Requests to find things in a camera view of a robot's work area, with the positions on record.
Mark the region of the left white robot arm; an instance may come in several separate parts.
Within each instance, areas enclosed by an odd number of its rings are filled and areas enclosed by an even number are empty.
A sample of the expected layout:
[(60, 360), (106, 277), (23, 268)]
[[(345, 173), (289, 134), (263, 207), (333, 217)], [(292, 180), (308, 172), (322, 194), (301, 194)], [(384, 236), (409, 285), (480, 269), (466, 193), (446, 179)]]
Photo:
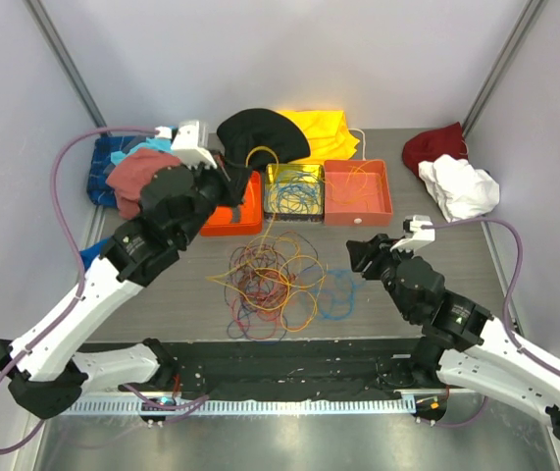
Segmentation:
[(86, 393), (126, 384), (166, 390), (178, 364), (158, 340), (96, 353), (79, 348), (178, 261), (218, 207), (242, 203), (251, 174), (231, 164), (159, 170), (140, 192), (139, 213), (115, 230), (76, 289), (27, 333), (0, 340), (0, 370), (15, 402), (50, 419)]

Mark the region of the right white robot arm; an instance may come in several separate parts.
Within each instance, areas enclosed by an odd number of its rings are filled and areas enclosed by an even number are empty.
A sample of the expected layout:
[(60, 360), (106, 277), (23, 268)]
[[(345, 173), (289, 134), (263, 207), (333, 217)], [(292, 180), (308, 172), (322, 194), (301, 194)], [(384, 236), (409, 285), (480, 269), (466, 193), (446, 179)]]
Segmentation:
[(408, 364), (414, 384), (436, 382), (508, 404), (550, 427), (560, 441), (560, 358), (509, 330), (475, 301), (451, 291), (400, 240), (349, 240), (353, 272), (382, 283), (402, 318), (421, 327)]

